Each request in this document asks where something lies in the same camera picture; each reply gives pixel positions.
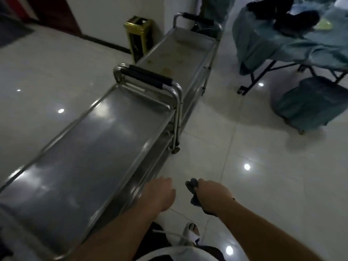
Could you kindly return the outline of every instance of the black foam handle grip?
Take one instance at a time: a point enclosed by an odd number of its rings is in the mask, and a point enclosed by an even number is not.
[[[138,73],[138,72],[136,72],[134,70],[131,70],[129,68],[122,68],[120,71],[121,71],[122,74],[124,74],[126,76],[135,78],[135,79],[137,79],[139,81],[142,81],[142,82],[144,82],[144,83],[146,83],[148,85],[154,86],[157,89],[161,90],[162,87],[163,87],[163,83],[162,82],[160,82],[158,80],[155,80],[153,78],[150,78],[148,76],[145,76],[143,74],[140,74],[140,73]]]
[[[208,26],[213,26],[214,25],[214,20],[211,20],[211,19],[208,19],[208,18],[205,18],[205,17],[202,17],[202,16],[197,16],[197,15],[192,14],[192,13],[186,13],[185,12],[185,13],[182,14],[182,17],[186,18],[186,19],[190,19],[190,20],[196,21],[196,22],[200,22],[200,23],[206,24]]]
[[[144,70],[144,69],[137,67],[137,66],[134,66],[134,65],[129,65],[129,68],[131,70],[134,70],[134,71],[140,73],[140,74],[143,74],[145,76],[148,76],[150,78],[158,80],[158,81],[162,82],[163,84],[166,84],[168,86],[172,86],[172,82],[173,82],[172,78],[168,78],[166,76],[154,73],[152,71]]]

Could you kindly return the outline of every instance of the forearm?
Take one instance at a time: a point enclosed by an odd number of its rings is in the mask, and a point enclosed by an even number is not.
[[[307,247],[262,217],[226,198],[216,215],[227,226],[250,261],[319,261]]]
[[[137,204],[92,235],[70,260],[131,261],[158,213]]]

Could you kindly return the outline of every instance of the hospital bed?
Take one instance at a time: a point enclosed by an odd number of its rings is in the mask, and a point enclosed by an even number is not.
[[[336,8],[334,0],[302,1],[319,11],[322,18],[332,25],[331,30],[314,30],[302,39],[284,36],[273,28],[272,21],[257,20],[252,12],[242,8],[233,24],[233,38],[240,63],[239,73],[250,75],[250,86],[241,86],[238,94],[246,95],[269,71],[299,65],[298,71],[309,69],[316,75],[313,66],[328,69],[339,83],[348,73],[348,11]],[[254,76],[266,60],[271,63],[258,77]],[[289,64],[274,67],[277,61]]]
[[[172,153],[204,93],[217,39],[176,26],[0,187],[1,239],[16,260],[64,259],[126,210]]]

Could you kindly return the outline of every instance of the person's left hand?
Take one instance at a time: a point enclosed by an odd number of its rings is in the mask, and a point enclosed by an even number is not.
[[[172,178],[160,177],[145,184],[138,204],[159,214],[173,205],[175,196],[176,191],[172,188]]]

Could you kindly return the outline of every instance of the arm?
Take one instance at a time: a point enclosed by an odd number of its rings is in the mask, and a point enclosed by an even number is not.
[[[219,217],[250,261],[321,261],[306,246],[233,200],[225,186],[200,179],[195,190],[204,210]]]
[[[150,181],[134,207],[93,234],[69,260],[131,261],[152,221],[169,209],[174,199],[171,178]]]

